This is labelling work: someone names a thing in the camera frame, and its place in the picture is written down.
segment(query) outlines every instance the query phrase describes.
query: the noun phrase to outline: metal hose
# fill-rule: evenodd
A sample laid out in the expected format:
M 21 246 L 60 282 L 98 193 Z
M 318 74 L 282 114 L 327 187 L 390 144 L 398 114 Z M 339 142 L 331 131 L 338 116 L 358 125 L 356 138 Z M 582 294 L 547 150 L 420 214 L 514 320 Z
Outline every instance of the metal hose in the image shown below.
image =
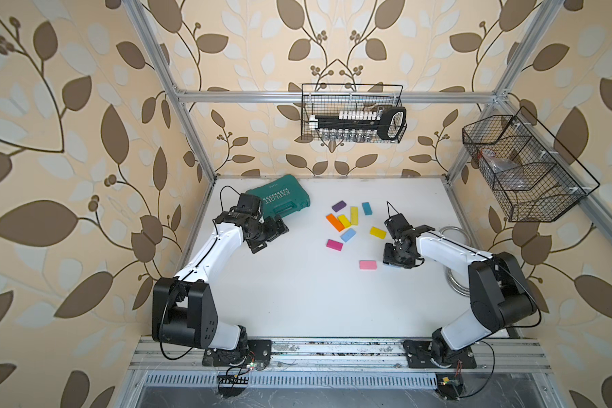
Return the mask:
M 440 234 L 444 235 L 444 232 L 448 231 L 448 230 L 455 230 L 455 231 L 463 234 L 465 236 L 465 240 L 466 240 L 467 245 L 469 245 L 471 247 L 474 246 L 474 243 L 472 242 L 471 237 L 462 228 L 459 228 L 457 226 L 450 226 L 450 225 L 449 226 L 445 226 L 444 228 L 440 229 Z M 458 282 L 456 280 L 456 278 L 454 277 L 454 274 L 451 271 L 451 269 L 449 269 L 446 266 L 444 267 L 444 275 L 446 277 L 446 282 L 449 284 L 451 289 L 455 290 L 457 293 L 461 294 L 462 296 L 466 296 L 466 297 L 469 298 L 469 288 L 463 286 L 460 282 Z

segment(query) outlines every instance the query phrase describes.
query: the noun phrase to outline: light blue block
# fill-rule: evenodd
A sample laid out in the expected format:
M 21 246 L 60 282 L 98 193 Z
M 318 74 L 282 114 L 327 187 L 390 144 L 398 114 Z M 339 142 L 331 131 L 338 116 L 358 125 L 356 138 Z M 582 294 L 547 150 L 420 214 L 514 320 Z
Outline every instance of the light blue block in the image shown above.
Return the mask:
M 340 239 L 342 239 L 343 241 L 347 242 L 349 241 L 354 235 L 356 235 L 356 231 L 354 231 L 353 229 L 348 229 L 346 233 L 340 235 Z

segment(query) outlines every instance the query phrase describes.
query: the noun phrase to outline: pink block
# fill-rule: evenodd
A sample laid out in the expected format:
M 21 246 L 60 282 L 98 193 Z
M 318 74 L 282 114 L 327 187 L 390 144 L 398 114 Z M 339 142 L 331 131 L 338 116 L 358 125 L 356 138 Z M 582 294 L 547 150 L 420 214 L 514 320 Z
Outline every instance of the pink block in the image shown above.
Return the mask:
M 375 260 L 361 260 L 360 268 L 362 270 L 376 270 L 376 261 Z
M 326 243 L 326 246 L 331 248 L 331 249 L 335 249 L 336 251 L 342 251 L 343 250 L 343 243 L 342 242 L 338 242 L 338 241 L 329 240 Z

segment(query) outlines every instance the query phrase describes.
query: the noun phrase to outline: green tool case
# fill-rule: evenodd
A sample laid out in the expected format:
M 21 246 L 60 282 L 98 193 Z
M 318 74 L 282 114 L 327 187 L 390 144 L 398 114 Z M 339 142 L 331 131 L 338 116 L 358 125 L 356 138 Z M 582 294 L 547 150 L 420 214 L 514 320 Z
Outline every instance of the green tool case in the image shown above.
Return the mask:
M 249 190 L 247 194 L 260 197 L 263 217 L 286 216 L 310 206 L 310 198 L 294 175 L 287 174 L 264 186 Z

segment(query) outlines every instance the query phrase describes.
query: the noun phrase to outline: white table surface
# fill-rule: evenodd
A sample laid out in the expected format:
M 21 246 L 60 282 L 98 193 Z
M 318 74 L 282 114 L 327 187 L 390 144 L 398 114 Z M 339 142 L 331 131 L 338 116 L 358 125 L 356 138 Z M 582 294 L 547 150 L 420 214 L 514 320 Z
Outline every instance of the white table surface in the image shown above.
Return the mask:
M 210 222 L 220 214 L 220 190 L 239 192 L 270 180 L 220 179 L 215 185 L 192 254 L 211 234 Z M 310 207 L 285 218 L 290 229 L 256 254 L 243 246 L 229 259 L 211 289 L 220 320 L 241 324 L 252 337 L 430 337 L 469 308 L 469 298 L 454 292 L 441 264 L 426 260 L 406 270 L 383 265 L 385 240 L 369 234 L 385 230 L 386 200 L 413 225 L 440 229 L 460 223 L 440 179 L 300 179 Z M 236 205 L 230 189 L 222 193 L 224 208 Z M 341 252 L 326 247 L 342 242 L 326 220 L 331 206 L 347 203 L 339 214 L 359 210 L 357 234 Z M 365 216 L 362 202 L 373 214 Z M 375 260 L 378 269 L 359 270 L 359 260 Z

